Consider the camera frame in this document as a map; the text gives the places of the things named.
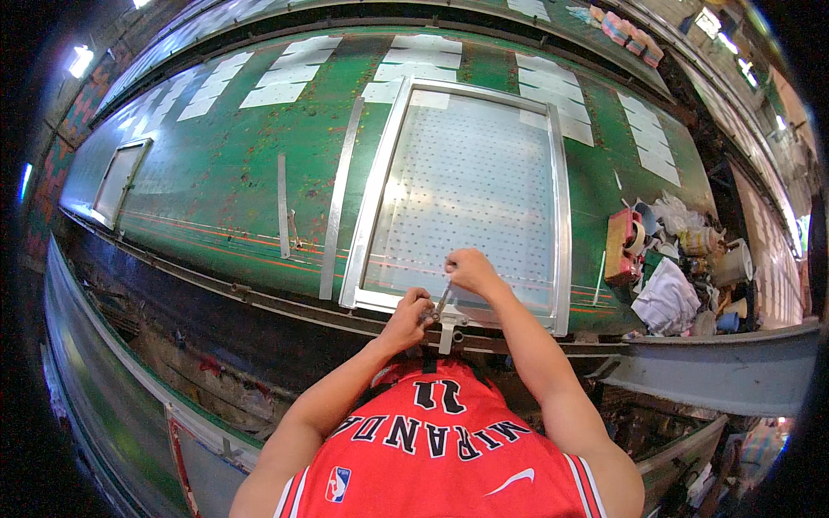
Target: wall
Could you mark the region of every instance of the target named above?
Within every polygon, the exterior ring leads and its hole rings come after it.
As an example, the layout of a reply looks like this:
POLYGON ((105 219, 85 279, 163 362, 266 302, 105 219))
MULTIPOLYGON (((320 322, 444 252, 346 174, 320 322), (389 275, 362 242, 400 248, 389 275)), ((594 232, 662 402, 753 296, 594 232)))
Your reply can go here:
POLYGON ((49 80, 41 92, 40 115, 30 124, 27 161, 32 164, 22 211, 23 264, 40 269, 50 230, 55 229, 57 200, 75 150, 91 133, 89 121, 106 91, 137 53, 173 17, 186 0, 154 0, 135 9, 131 2, 106 3, 79 23, 73 34, 56 35, 53 46, 64 46, 49 62, 49 80), (86 75, 76 79, 66 67, 72 47, 85 42, 95 53, 86 75))

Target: clutter pile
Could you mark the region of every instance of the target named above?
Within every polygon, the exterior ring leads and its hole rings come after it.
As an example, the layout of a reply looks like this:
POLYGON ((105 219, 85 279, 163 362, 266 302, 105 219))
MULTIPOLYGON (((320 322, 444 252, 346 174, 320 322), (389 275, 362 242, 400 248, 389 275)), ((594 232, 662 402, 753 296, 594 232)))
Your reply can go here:
POLYGON ((711 336, 746 328, 754 266, 742 238, 724 241, 666 191, 608 218, 604 282, 628 290, 653 336, 711 336))

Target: plastic bucket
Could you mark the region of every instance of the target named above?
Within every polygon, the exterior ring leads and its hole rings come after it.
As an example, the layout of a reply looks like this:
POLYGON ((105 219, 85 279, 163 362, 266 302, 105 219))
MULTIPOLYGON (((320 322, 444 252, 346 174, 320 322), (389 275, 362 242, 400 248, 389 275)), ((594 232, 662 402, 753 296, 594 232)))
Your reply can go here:
POLYGON ((739 246, 723 255, 711 270, 711 283, 717 288, 750 281, 754 277, 754 263, 749 246, 742 238, 731 241, 729 246, 732 244, 739 246))
POLYGON ((717 329, 725 332, 736 332, 739 329, 739 315, 737 313, 726 313, 717 318, 717 329))
POLYGON ((642 226, 645 227, 646 235, 654 235, 659 229, 657 225, 657 217, 651 211, 651 206, 644 201, 637 201, 633 209, 642 216, 642 226))

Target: white cloth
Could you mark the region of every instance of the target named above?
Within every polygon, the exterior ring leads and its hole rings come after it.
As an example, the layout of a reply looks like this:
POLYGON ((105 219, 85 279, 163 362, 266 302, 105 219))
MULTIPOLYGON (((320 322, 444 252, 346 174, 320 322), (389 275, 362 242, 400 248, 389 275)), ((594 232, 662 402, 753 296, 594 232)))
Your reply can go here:
POLYGON ((699 306, 700 299, 682 270, 663 258, 632 308, 652 334, 675 336, 691 327, 699 306))

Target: steel beam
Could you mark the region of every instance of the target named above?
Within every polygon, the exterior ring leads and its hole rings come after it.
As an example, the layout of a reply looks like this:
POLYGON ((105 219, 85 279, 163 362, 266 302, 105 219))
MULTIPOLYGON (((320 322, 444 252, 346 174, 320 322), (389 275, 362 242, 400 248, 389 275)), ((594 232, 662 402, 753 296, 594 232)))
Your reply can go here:
POLYGON ((602 381, 729 414, 792 417, 819 350, 818 322, 776 331, 630 341, 602 381))

